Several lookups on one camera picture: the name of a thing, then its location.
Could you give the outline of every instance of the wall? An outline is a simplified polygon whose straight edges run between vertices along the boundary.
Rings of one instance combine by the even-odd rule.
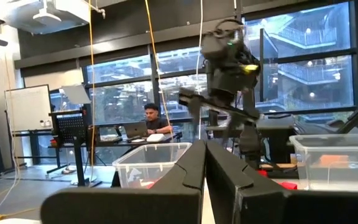
[[[233,0],[205,1],[204,21],[233,16]],[[149,0],[153,30],[165,30],[200,22],[200,0]],[[149,30],[144,1],[124,1],[104,8],[106,18],[93,12],[94,44],[145,34]],[[89,26],[76,27],[45,35],[32,35],[19,31],[22,58],[50,54],[62,50],[84,47],[90,44]]]
[[[24,78],[26,87],[48,84],[50,91],[58,90],[62,86],[77,85],[83,82],[84,77],[82,75],[82,69],[80,68]]]
[[[20,59],[19,41],[17,37],[17,30],[4,26],[0,33],[0,39],[7,40],[9,42],[7,47],[0,47],[0,148],[4,167],[6,169],[12,167],[11,150],[9,145],[9,135],[7,131],[7,121],[5,114],[5,100],[4,90],[10,88],[20,88],[23,86],[23,81],[20,75],[20,71],[14,70],[14,60]],[[18,156],[29,155],[30,150],[27,148],[23,151],[22,139],[15,139],[16,152]]]

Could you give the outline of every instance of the red object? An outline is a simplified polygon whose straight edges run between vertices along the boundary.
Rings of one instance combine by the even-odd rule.
[[[258,173],[264,177],[267,177],[267,172],[266,170],[258,170]]]
[[[147,188],[147,189],[150,189],[150,188],[153,187],[154,184],[155,184],[155,183],[148,184],[148,185],[146,185],[146,188]]]
[[[285,189],[288,189],[288,190],[298,190],[298,184],[293,184],[293,183],[289,183],[289,182],[282,182],[280,185],[283,186]]]

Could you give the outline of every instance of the whiteboard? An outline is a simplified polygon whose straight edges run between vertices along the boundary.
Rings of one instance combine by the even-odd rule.
[[[52,129],[48,85],[5,91],[12,132]]]

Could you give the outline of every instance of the yellow cable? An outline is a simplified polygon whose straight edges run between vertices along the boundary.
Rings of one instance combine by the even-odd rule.
[[[25,210],[22,210],[22,211],[19,211],[19,212],[3,214],[3,216],[5,216],[6,218],[7,217],[13,217],[13,216],[20,215],[20,214],[23,214],[23,213],[32,212],[32,211],[35,211],[35,210],[38,210],[38,209],[39,208],[29,208],[29,209],[25,209]]]
[[[91,142],[91,178],[89,180],[89,183],[92,182],[93,178],[93,154],[94,154],[94,134],[95,134],[95,86],[94,86],[94,58],[93,58],[93,33],[92,33],[92,0],[88,0],[88,8],[89,8],[89,41],[91,42],[91,68],[92,68],[92,142]]]
[[[163,93],[163,90],[161,88],[161,82],[160,82],[160,73],[158,72],[160,69],[159,69],[159,66],[158,66],[158,59],[157,59],[157,53],[155,51],[155,44],[154,44],[154,35],[153,35],[153,28],[152,28],[152,19],[150,17],[150,11],[149,11],[149,2],[148,0],[144,0],[145,3],[146,3],[146,11],[147,11],[147,18],[149,20],[149,27],[150,27],[150,37],[152,39],[152,47],[153,47],[153,54],[154,54],[154,60],[155,60],[155,64],[157,66],[157,75],[158,75],[158,84],[160,86],[160,91],[161,91],[161,96],[162,96],[162,103],[163,103],[163,106],[164,106],[164,110],[165,110],[165,116],[167,117],[167,121],[168,121],[168,125],[171,126],[171,122],[169,120],[169,116],[168,116],[168,110],[167,110],[167,105],[165,103],[165,97],[164,97],[164,93]],[[173,131],[172,131],[172,128],[170,129],[170,134],[171,134],[171,137],[173,137]]]

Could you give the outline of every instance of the black shirt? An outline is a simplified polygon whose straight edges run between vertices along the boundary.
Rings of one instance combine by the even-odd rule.
[[[168,122],[165,119],[157,118],[153,121],[146,121],[147,129],[156,130],[168,126]]]

